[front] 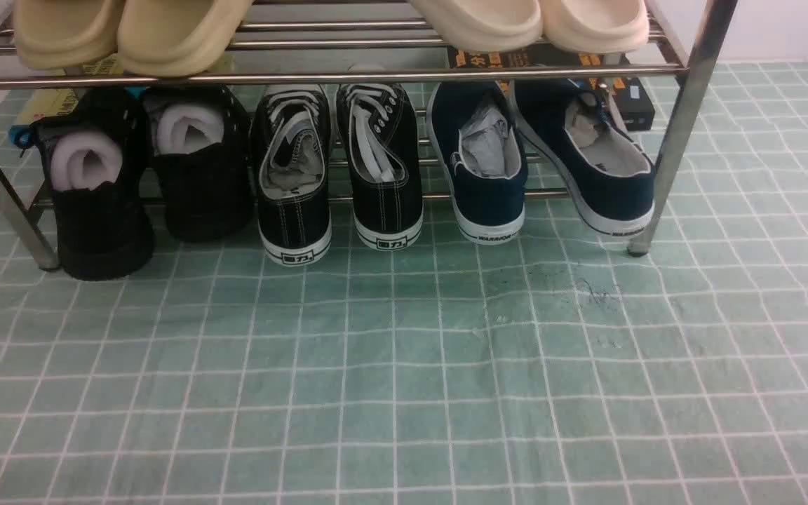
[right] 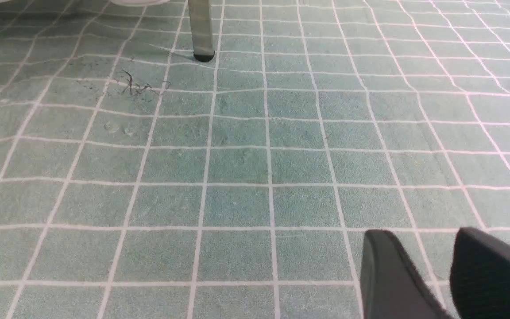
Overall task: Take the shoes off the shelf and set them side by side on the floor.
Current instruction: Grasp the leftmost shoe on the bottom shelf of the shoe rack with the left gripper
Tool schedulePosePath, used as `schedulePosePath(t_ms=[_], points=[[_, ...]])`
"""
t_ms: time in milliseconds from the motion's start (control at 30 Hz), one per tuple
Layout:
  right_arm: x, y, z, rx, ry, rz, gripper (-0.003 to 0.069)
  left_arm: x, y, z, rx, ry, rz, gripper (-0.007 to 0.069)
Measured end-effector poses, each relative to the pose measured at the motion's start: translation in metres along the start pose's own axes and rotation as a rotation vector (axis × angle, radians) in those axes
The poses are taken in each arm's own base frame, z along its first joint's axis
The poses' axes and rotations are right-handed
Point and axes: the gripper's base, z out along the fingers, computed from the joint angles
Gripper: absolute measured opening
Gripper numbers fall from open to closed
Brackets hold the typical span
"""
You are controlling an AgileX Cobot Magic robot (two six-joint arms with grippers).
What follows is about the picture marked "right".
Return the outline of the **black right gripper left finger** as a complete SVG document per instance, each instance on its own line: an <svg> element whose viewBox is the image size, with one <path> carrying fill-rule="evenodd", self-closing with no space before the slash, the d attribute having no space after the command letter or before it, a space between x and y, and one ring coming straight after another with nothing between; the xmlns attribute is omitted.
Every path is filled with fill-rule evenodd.
<svg viewBox="0 0 510 319"><path fill-rule="evenodd" d="M450 319L401 241L387 230L364 233L360 289L365 319Z"/></svg>

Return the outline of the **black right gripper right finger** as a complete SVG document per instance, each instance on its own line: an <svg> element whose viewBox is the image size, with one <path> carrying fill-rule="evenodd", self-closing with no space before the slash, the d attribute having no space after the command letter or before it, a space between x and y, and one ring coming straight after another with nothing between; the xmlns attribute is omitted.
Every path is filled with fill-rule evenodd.
<svg viewBox="0 0 510 319"><path fill-rule="evenodd" d="M510 319L510 245L473 227L456 234L450 274L462 319Z"/></svg>

